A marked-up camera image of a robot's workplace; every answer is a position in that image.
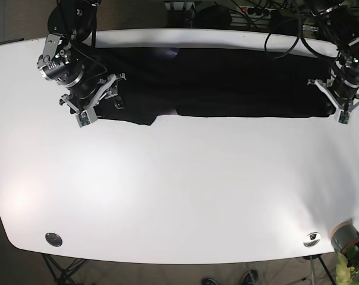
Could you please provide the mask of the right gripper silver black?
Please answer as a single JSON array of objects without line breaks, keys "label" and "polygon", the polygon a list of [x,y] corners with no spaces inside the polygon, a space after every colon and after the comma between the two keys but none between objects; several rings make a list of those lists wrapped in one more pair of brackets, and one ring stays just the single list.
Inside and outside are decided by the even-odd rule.
[{"label": "right gripper silver black", "polygon": [[122,80],[126,80],[124,73],[89,79],[88,83],[81,78],[76,85],[67,84],[70,93],[61,96],[59,105],[65,104],[70,108],[80,128],[93,124],[99,117],[95,108],[102,100],[111,100],[118,110],[125,109],[124,101],[118,94],[118,83]]}]

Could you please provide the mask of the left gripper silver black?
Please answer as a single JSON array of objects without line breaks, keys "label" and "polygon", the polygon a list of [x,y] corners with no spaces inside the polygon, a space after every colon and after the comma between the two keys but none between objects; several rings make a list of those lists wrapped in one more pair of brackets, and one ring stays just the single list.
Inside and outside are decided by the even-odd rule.
[{"label": "left gripper silver black", "polygon": [[327,116],[333,115],[338,123],[348,124],[353,110],[359,107],[359,75],[339,75],[333,68],[329,68],[329,74],[326,81],[308,80],[307,84],[316,86],[330,101],[325,107]]}]

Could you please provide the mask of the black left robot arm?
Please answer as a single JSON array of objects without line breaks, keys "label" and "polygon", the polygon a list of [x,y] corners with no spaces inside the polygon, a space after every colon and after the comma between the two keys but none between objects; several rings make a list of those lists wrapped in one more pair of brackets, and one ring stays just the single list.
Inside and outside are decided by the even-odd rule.
[{"label": "black left robot arm", "polygon": [[335,119],[347,124],[352,111],[359,107],[359,20],[342,1],[304,2],[320,31],[333,43],[338,56],[329,58],[316,52],[302,40],[317,58],[330,65],[330,79],[310,80],[335,108]]}]

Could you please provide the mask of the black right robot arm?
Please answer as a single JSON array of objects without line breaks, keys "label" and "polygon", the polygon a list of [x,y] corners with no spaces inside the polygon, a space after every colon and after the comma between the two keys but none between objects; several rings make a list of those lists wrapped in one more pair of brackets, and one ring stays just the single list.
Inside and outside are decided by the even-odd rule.
[{"label": "black right robot arm", "polygon": [[96,47],[97,9],[100,1],[57,1],[48,19],[49,34],[37,61],[42,77],[68,90],[67,105],[80,127],[108,115],[98,105],[109,100],[114,108],[125,104],[118,83],[125,74],[113,74],[93,55]]}]

